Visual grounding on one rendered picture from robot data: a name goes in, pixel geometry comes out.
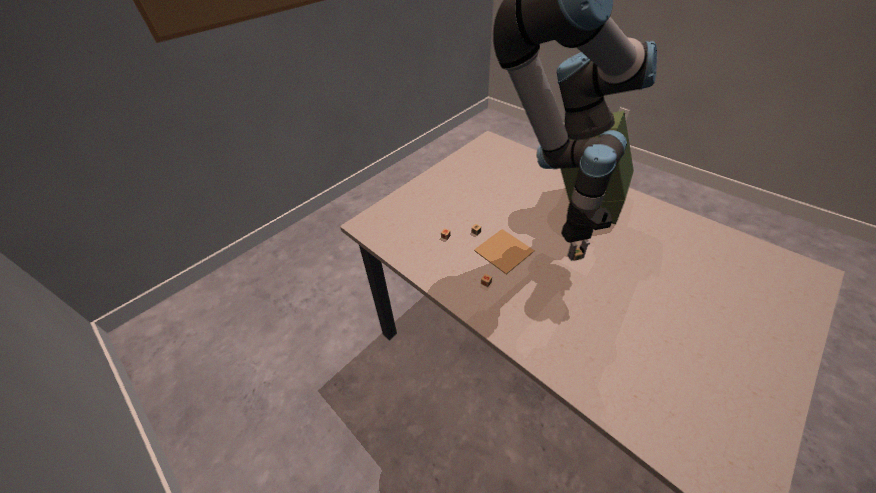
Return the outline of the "tan square mat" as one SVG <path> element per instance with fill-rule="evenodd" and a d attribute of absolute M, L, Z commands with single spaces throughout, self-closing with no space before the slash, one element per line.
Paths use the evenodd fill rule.
<path fill-rule="evenodd" d="M 501 229 L 474 251 L 508 274 L 535 250 Z"/>

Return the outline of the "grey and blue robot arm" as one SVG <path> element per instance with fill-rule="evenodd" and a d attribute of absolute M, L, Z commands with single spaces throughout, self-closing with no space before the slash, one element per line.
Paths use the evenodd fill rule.
<path fill-rule="evenodd" d="M 627 146 L 608 131 L 615 121 L 604 95 L 651 87 L 657 69 L 656 43 L 626 37 L 612 7 L 613 0 L 503 0 L 493 29 L 497 59 L 540 143 L 539 166 L 579 168 L 575 190 L 591 198 L 605 194 Z M 552 40 L 581 51 L 557 68 L 565 126 L 537 55 Z"/>

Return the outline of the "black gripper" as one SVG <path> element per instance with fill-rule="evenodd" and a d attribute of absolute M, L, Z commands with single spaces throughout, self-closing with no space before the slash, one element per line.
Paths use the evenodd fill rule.
<path fill-rule="evenodd" d="M 573 261 L 576 253 L 576 241 L 582 240 L 580 250 L 583 253 L 583 259 L 587 247 L 590 245 L 588 239 L 591 238 L 593 229 L 600 230 L 611 227 L 611 214 L 606 208 L 601 207 L 604 195 L 598 198 L 586 197 L 579 194 L 574 187 L 567 212 L 567 221 L 561 232 L 564 239 L 571 244 L 567 255 L 570 261 Z"/>

